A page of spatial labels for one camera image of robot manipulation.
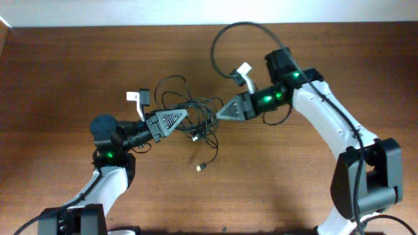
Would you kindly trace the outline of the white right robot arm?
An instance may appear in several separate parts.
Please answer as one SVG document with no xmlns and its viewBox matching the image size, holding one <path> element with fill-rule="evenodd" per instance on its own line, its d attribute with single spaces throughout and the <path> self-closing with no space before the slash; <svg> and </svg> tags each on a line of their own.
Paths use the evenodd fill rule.
<svg viewBox="0 0 418 235">
<path fill-rule="evenodd" d="M 302 114 L 336 159 L 330 187 L 334 204 L 314 234 L 361 234 L 367 222 L 403 199 L 402 151 L 393 138 L 380 139 L 364 128 L 338 101 L 313 67 L 301 69 L 290 49 L 265 56 L 272 85 L 256 89 L 243 63 L 230 74 L 248 90 L 217 114 L 220 120 L 247 121 L 285 104 Z"/>
</svg>

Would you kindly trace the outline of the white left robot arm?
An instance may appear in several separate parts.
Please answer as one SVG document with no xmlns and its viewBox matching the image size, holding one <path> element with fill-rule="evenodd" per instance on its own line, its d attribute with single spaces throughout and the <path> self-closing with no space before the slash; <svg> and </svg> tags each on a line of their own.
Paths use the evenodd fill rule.
<svg viewBox="0 0 418 235">
<path fill-rule="evenodd" d="M 93 175 L 66 204 L 45 209 L 39 218 L 39 234 L 139 234 L 138 227 L 109 230 L 106 215 L 131 185 L 136 159 L 132 151 L 169 136 L 187 116 L 184 109 L 156 111 L 142 121 L 122 121 L 107 114 L 90 125 L 95 151 Z"/>
</svg>

